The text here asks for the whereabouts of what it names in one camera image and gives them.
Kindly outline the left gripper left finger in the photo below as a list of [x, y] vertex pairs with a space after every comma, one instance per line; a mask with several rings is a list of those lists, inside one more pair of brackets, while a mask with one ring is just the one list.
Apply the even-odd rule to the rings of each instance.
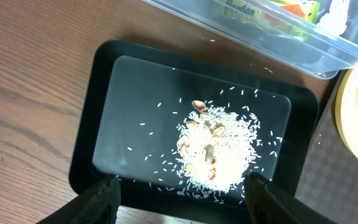
[[107, 175], [38, 224], [115, 224], [121, 185]]

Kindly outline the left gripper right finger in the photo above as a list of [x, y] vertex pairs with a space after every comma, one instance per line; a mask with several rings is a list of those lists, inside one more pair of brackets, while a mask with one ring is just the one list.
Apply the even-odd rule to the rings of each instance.
[[252, 223], [335, 224], [259, 173], [246, 175], [244, 190]]

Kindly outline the rice and nutshell pile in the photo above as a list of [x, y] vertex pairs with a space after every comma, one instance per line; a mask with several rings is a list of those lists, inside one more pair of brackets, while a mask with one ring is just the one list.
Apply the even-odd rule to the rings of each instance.
[[131, 82], [123, 177], [224, 203], [244, 196], [246, 172], [272, 175], [291, 110], [286, 97], [165, 68], [131, 73]]

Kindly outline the green snack wrapper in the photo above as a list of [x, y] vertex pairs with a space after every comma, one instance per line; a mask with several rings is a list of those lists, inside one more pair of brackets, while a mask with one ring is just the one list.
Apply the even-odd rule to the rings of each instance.
[[[321, 4], [319, 1], [298, 0], [271, 0], [270, 2], [314, 24], [318, 18], [318, 10]], [[267, 27], [264, 28], [262, 24], [264, 22], [267, 25], [283, 31], [287, 35], [301, 41], [306, 41], [308, 39], [308, 34], [306, 34], [304, 31], [294, 28], [284, 22], [280, 22], [277, 18], [268, 15], [266, 12], [263, 12], [261, 9], [258, 9], [255, 6], [251, 6], [250, 4], [246, 3], [246, 1], [222, 0], [222, 3], [227, 4], [228, 7], [217, 4], [213, 6], [212, 15], [223, 16], [225, 19], [237, 19], [243, 24], [258, 27], [278, 37], [284, 37], [283, 34], [276, 33], [272, 29]]]

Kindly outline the small white tissue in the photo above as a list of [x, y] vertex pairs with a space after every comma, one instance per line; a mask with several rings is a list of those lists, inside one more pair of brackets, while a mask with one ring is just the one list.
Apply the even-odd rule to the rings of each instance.
[[347, 17], [350, 0], [332, 0], [329, 12], [317, 23], [317, 27], [330, 31], [334, 35], [341, 35], [347, 29]]

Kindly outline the black waste tray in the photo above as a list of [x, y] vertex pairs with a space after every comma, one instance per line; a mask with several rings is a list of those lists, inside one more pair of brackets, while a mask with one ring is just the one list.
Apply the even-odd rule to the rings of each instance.
[[259, 172], [289, 194], [299, 183], [319, 113], [307, 88], [237, 72], [124, 40], [94, 55], [69, 173], [80, 194], [106, 174], [121, 180], [121, 203], [206, 223], [249, 223], [241, 186], [203, 197], [178, 173], [179, 126], [193, 100], [255, 114]]

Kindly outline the brown serving tray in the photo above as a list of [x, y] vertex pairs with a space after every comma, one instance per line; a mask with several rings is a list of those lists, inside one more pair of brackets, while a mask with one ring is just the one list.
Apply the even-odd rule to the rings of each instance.
[[319, 120], [296, 197], [336, 223], [358, 223], [358, 159], [342, 141], [334, 120], [343, 77]]

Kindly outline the clear plastic bin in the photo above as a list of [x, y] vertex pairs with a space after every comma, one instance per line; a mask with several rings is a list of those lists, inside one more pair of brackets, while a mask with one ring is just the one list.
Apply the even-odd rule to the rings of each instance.
[[308, 39], [301, 41], [264, 22], [264, 28], [272, 29], [284, 37], [243, 24], [237, 19], [212, 15], [213, 6], [220, 4], [228, 7], [222, 0], [146, 0], [170, 14], [321, 80], [331, 79], [341, 70], [354, 68], [358, 62], [358, 0], [350, 0], [347, 29], [339, 36], [316, 26], [329, 12], [332, 0], [315, 0], [321, 3], [315, 24], [274, 5], [271, 0], [241, 1], [261, 9], [280, 22], [304, 31], [308, 34]]

